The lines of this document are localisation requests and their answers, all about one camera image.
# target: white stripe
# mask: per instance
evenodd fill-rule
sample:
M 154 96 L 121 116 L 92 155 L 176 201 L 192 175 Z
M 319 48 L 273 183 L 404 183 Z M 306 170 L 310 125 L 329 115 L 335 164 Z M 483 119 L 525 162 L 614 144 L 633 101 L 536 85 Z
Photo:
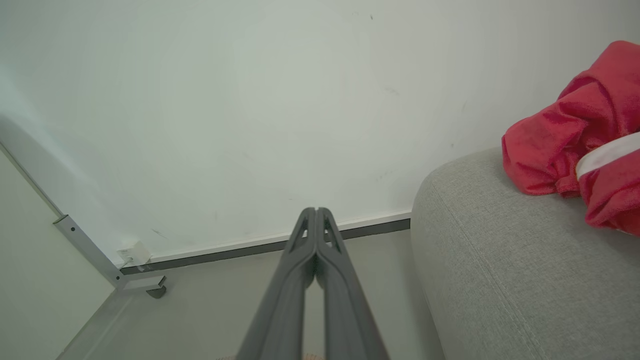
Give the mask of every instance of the white stripe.
M 636 150 L 640 150 L 640 133 L 622 136 L 586 154 L 575 166 L 575 174 L 580 179 L 584 174 L 601 168 Z
M 365 227 L 370 225 L 384 224 L 385 222 L 392 222 L 397 220 L 404 220 L 411 218 L 411 210 L 398 211 L 396 213 L 388 213 L 386 215 L 378 215 L 369 218 L 359 218 L 356 220 L 348 220 L 338 222 L 338 230 L 349 230 L 357 227 Z M 243 247 L 252 247 L 258 245 L 264 245 L 269 243 L 276 243 L 278 241 L 286 241 L 290 237 L 290 233 L 275 234 L 271 236 L 263 236 L 260 238 L 246 239 L 240 241 L 234 241 L 229 243 L 215 244 L 208 247 L 200 247 L 196 249 L 180 249 L 174 252 L 162 252 L 159 254 L 153 254 L 149 263 L 158 263 L 160 261 L 175 260 L 182 258 L 189 258 L 191 256 L 212 254 L 214 252 L 222 252 L 227 250 L 235 250 Z

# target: baseboard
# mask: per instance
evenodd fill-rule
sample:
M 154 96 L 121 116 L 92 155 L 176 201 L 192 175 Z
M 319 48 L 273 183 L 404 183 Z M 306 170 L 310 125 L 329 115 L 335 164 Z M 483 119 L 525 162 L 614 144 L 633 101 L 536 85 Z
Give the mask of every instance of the baseboard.
M 348 239 L 408 229 L 410 226 L 410 218 L 411 210 L 406 210 L 385 216 L 339 222 L 337 225 L 342 237 Z M 130 266 L 121 269 L 121 271 L 125 275 L 137 274 L 140 272 L 166 270 L 168 268 L 282 250 L 284 243 L 289 237 L 289 233 L 276 234 L 201 249 L 156 254 L 151 257 L 151 260 L 146 265 Z

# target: white wall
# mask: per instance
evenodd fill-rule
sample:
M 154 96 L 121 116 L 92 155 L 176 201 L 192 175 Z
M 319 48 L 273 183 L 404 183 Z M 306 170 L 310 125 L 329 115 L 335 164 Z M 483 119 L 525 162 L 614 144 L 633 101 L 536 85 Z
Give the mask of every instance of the white wall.
M 0 151 L 2 359 L 56 359 L 113 291 L 57 219 Z
M 163 256 L 287 232 L 307 206 L 382 217 L 609 42 L 640 42 L 639 15 L 637 0 L 6 0 L 0 138 L 24 139 L 8 146 L 113 259 L 123 237 Z

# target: scuff mark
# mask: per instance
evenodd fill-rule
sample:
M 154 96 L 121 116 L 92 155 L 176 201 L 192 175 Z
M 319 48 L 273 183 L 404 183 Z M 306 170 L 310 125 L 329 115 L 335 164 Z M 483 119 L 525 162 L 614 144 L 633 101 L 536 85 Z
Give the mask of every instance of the scuff mark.
M 380 180 L 384 179 L 385 177 L 387 177 L 387 176 L 388 176 L 388 175 L 390 175 L 390 174 L 393 174 L 393 171 L 391 171 L 391 170 L 387 170 L 387 171 L 385 171 L 385 173 L 384 173 L 384 174 L 382 174 L 382 175 L 380 175 L 380 176 L 376 177 L 376 182 L 378 182 L 378 181 L 380 181 Z
M 385 91 L 392 95 L 400 96 L 400 93 L 396 89 L 392 88 L 391 86 L 385 86 Z
M 163 238 L 165 238 L 165 239 L 168 239 L 165 235 L 163 235 L 160 231 L 158 231 L 158 230 L 156 230 L 156 229 L 151 229 L 151 231 L 153 231 L 154 233 L 156 233 L 156 234 L 158 234 L 158 235 L 162 236 L 162 237 L 163 237 Z

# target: red fleece blanket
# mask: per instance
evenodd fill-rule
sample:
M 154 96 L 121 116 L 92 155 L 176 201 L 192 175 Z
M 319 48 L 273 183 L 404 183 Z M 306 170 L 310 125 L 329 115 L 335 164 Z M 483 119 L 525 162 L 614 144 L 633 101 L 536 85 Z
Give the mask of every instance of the red fleece blanket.
M 618 216 L 637 210 L 640 179 L 612 181 L 596 189 L 588 184 L 582 188 L 576 176 L 576 164 L 590 151 L 640 129 L 640 46 L 618 41 L 608 46 L 596 62 L 576 76 L 562 91 L 558 100 L 541 112 L 511 126 L 502 137 L 504 170 L 520 191 L 529 195 L 559 193 L 563 197 L 582 196 L 592 213 L 608 206 L 608 219 L 595 226 L 620 226 Z M 626 167 L 640 164 L 622 161 Z M 605 167 L 600 170 L 602 177 Z M 610 171 L 635 176 L 639 172 L 611 164 Z M 633 201 L 622 200 L 627 195 Z M 624 220 L 625 223 L 640 218 Z

